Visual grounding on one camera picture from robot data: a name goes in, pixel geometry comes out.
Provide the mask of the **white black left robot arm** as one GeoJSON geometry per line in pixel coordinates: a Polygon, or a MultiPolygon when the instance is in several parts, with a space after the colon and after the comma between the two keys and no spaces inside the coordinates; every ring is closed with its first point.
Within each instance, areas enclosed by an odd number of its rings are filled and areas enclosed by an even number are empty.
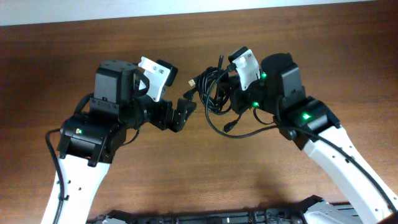
{"type": "Polygon", "coordinates": [[[85,223],[99,186],[116,151],[127,145],[127,131],[150,123],[160,130],[181,131],[197,105],[162,98],[177,67],[142,57],[139,63],[105,60],[95,73],[95,87],[77,104],[60,128],[47,131],[45,142],[56,174],[42,223],[85,223]]]}

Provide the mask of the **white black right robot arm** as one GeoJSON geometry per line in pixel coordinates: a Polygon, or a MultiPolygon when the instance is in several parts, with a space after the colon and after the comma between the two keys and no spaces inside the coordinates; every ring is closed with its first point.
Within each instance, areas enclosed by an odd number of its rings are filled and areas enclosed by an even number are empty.
{"type": "Polygon", "coordinates": [[[229,55],[240,89],[233,110],[248,107],[273,115],[279,132],[315,161],[340,189],[363,223],[397,217],[397,195],[355,148],[337,116],[324,102],[307,96],[291,54],[258,62],[243,48],[229,55]]]}

